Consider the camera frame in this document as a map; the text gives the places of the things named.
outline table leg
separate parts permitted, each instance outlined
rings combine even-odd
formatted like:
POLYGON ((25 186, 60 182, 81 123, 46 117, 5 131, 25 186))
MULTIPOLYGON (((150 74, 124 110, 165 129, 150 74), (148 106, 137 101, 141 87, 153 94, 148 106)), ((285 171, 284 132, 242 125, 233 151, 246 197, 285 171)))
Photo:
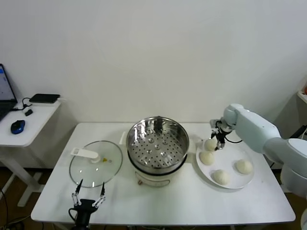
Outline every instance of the table leg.
MULTIPOLYGON (((35 180, 39 180, 39 178, 42 176, 42 173, 41 172, 36 172, 35 174, 34 174, 34 179, 35 180)), ((19 200, 19 202, 18 202, 18 207, 24 207, 26 204, 27 204, 27 202, 28 202, 28 200, 29 200, 29 198, 30 198, 30 195, 32 194, 32 193, 41 193, 42 191, 43 191, 43 189, 44 189, 44 187, 45 187, 45 185, 42 185, 42 184, 40 184, 39 185, 39 188, 38 189, 34 189, 33 187, 31 187, 31 186, 28 186, 26 189, 25 189, 25 192, 24 192, 24 194, 22 195, 22 197, 20 198, 20 200, 19 200)))
POLYGON ((1 159, 1 162, 28 186, 31 186, 33 189, 40 188, 40 184, 37 180, 24 170, 24 168, 15 161, 13 157, 7 156, 4 159, 1 159))
POLYGON ((5 186, 2 188, 2 192, 5 193, 6 190, 8 190, 8 188, 10 187, 11 183, 13 182, 15 178, 15 174, 12 174, 11 177, 8 179, 8 181, 6 182, 5 186))
POLYGON ((60 223, 53 223, 55 226, 57 226, 59 229, 61 230, 68 230, 68 228, 66 228, 64 225, 60 224, 60 223))

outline white table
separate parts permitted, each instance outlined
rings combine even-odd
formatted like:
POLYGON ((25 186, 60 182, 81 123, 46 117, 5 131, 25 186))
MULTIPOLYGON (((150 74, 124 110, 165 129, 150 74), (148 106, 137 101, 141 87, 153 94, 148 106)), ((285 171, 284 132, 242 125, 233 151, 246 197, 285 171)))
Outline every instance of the white table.
MULTIPOLYGON (((31 106, 33 113, 29 116, 25 116, 22 111, 9 112, 0 121, 0 147, 23 148, 29 146, 57 110, 59 105, 60 102, 57 101, 49 106, 31 106), (25 127, 22 133, 15 135, 11 133, 11 124, 17 120, 25 120, 25 127)), ((22 108, 22 103, 18 103, 17 107, 22 108)), ((0 161, 13 172, 13 175, 3 187, 3 192, 5 192, 10 186, 15 175, 28 185, 18 203, 19 207, 24 207, 32 192, 41 192, 43 190, 44 185, 40 185, 37 182, 42 173, 37 172, 34 177, 32 177, 10 155, 10 153, 3 148, 1 148, 0 151, 0 161)))
MULTIPOLYGON (((36 221, 72 223, 68 209, 76 184, 69 176, 70 151, 74 147, 109 140, 119 143, 123 131, 133 124, 80 123, 60 156, 31 218, 36 221)), ((183 124, 190 137, 207 138, 209 124, 183 124)), ((92 214, 91 224, 107 225, 235 225, 287 222, 295 214, 261 154, 247 146, 255 165, 250 184, 240 190, 213 185, 198 169, 195 154, 178 171, 178 178, 165 187, 138 185, 127 150, 118 174, 106 184, 106 201, 92 214)), ((82 188, 80 198, 97 199, 101 187, 82 188)))

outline white wall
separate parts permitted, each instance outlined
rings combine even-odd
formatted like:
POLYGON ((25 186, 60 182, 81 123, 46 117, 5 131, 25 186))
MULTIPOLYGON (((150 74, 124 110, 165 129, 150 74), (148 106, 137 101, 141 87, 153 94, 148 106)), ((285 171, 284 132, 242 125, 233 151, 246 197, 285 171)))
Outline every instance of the white wall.
POLYGON ((52 159, 47 145, 33 147, 50 165, 81 121, 205 122, 236 102, 288 135, 300 124, 306 9, 304 0, 3 0, 0 62, 20 96, 67 99, 43 133, 52 159))

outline floor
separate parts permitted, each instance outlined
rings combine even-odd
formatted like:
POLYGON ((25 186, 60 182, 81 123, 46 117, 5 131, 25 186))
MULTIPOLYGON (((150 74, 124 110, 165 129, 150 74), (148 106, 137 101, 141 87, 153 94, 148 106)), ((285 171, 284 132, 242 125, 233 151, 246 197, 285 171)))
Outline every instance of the floor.
MULTIPOLYGON (((29 170, 29 173, 33 175, 35 172, 29 170)), ((9 177, 11 176, 11 171, 6 168, 0 168, 0 187, 2 188, 9 177)), ((44 171, 43 176, 40 179, 41 184, 45 184, 51 174, 51 171, 44 171)), ((39 198, 39 194, 32 194, 30 197, 26 207, 17 207, 17 203, 22 196, 24 190, 26 189, 26 185, 19 180, 19 178, 15 178, 9 189, 7 190, 6 198, 9 206, 9 220, 18 217, 25 217, 31 214, 34 205, 39 198)), ((271 224, 264 228, 264 230, 299 230, 300 229, 300 217, 307 208, 307 203, 305 199, 299 198, 293 194, 286 194, 293 210, 296 214, 296 220, 291 223, 284 224, 271 224)), ((6 221, 6 206, 4 199, 0 200, 0 226, 3 226, 6 221)), ((31 218, 27 218, 24 221, 25 230, 58 230, 56 227, 52 226, 50 223, 39 223, 31 220, 31 218)), ((242 229, 243 226, 236 226, 236 230, 242 229)), ((188 230, 190 228, 180 228, 180 227, 170 227, 166 229, 174 229, 174 230, 188 230)), ((229 226, 220 226, 220 227, 197 227, 196 230, 229 230, 229 226)), ((104 230, 104 226, 91 226, 91 230, 104 230)), ((126 226, 107 226, 106 230, 126 230, 126 226)))

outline blue mouse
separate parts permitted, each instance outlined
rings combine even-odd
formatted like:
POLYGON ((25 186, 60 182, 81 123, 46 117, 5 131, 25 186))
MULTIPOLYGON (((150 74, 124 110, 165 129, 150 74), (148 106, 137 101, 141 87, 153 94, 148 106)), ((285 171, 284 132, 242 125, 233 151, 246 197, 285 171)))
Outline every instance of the blue mouse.
POLYGON ((19 134, 24 130, 25 120, 17 120, 11 125, 11 132, 19 134))

